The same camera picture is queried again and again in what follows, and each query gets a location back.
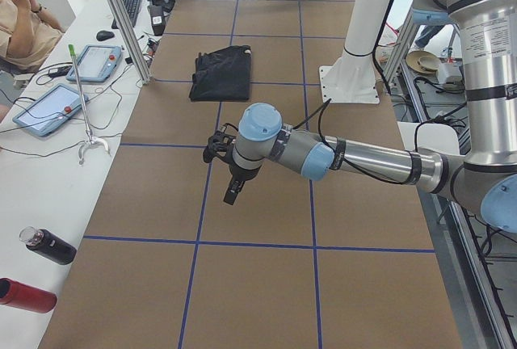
folded black cloth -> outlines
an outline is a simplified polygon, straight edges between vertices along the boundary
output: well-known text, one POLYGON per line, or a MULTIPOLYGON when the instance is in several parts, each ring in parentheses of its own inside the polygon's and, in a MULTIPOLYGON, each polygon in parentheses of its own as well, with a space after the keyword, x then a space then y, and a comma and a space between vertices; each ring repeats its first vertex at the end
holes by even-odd
POLYGON ((251 48, 229 46, 195 59, 191 101, 245 101, 250 98, 251 48))

white desk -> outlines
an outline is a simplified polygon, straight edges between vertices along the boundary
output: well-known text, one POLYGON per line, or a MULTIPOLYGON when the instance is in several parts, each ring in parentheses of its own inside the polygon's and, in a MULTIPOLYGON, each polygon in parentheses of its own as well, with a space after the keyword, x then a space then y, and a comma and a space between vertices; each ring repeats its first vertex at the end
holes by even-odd
MULTIPOLYGON (((134 27, 137 38, 143 36, 144 32, 152 35, 146 6, 146 0, 142 0, 141 13, 134 27)), ((90 0, 42 67, 70 61, 68 44, 74 44, 76 52, 80 52, 86 44, 124 46, 118 30, 114 30, 116 37, 113 39, 102 43, 95 39, 97 31, 111 29, 112 20, 113 16, 106 0, 90 0)), ((142 49, 146 42, 147 36, 139 40, 142 49)), ((127 56, 128 52, 124 50, 123 59, 106 83, 99 86, 84 86, 85 92, 93 97, 97 89, 106 86, 122 74, 126 66, 124 58, 127 56)), ((56 78, 46 86, 38 86, 32 81, 23 95, 37 98, 60 82, 67 83, 65 78, 56 78)), ((106 129, 94 129, 96 136, 111 136, 124 131, 137 101, 140 86, 138 73, 132 67, 114 85, 123 96, 115 118, 106 129)), ((119 96, 108 90, 89 102, 87 108, 91 123, 99 127, 104 126, 115 110, 118 100, 119 96)), ((20 107, 12 107, 0 124, 0 131, 17 127, 11 120, 20 110, 20 107)), ((81 118, 82 113, 79 112, 76 117, 81 118)), ((85 139, 83 121, 71 120, 44 139, 36 138, 22 129, 0 133, 0 146, 24 153, 45 154, 85 139)), ((0 150, 0 277, 8 277, 55 292, 59 298, 69 266, 60 266, 27 250, 18 240, 19 231, 29 225, 45 228, 72 245, 79 246, 120 144, 120 137, 111 137, 107 140, 111 155, 108 155, 102 146, 88 149, 82 166, 78 164, 78 146, 48 158, 35 158, 0 150)), ((39 314, 0 305, 0 347, 37 348, 51 316, 52 312, 39 314)))

tiled surface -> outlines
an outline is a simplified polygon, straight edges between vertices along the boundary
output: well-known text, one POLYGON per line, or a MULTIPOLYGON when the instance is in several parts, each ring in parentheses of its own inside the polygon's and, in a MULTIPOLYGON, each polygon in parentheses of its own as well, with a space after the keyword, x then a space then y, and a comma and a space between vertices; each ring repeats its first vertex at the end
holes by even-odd
MULTIPOLYGON (((202 161, 251 103, 289 124, 321 105, 347 1, 179 0, 42 347, 460 347, 413 187, 266 161, 229 206, 228 166, 202 161), (251 46, 249 102, 191 103, 197 54, 229 44, 251 46)), ((331 104, 322 131, 401 149, 380 98, 331 104)))

keyboard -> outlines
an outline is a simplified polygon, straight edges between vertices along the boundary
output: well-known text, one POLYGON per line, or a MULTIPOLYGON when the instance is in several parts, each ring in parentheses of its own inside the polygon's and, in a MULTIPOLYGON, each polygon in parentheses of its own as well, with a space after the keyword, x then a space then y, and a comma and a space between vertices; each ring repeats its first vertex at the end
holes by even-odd
MULTIPOLYGON (((126 11, 128 12, 132 26, 135 27, 135 24, 137 24, 138 13, 140 12, 140 4, 142 0, 122 0, 122 2, 126 7, 126 11)), ((111 24, 111 28, 118 28, 116 25, 116 20, 114 19, 113 23, 111 24)))

black can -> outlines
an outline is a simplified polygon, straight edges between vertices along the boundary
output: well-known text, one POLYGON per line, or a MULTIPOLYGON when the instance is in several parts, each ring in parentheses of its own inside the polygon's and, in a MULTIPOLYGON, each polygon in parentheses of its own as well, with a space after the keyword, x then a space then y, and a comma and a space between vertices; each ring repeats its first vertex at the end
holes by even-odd
POLYGON ((66 265, 73 262, 77 250, 68 242, 46 229, 34 229, 28 226, 19 234, 28 250, 32 250, 55 263, 66 265))

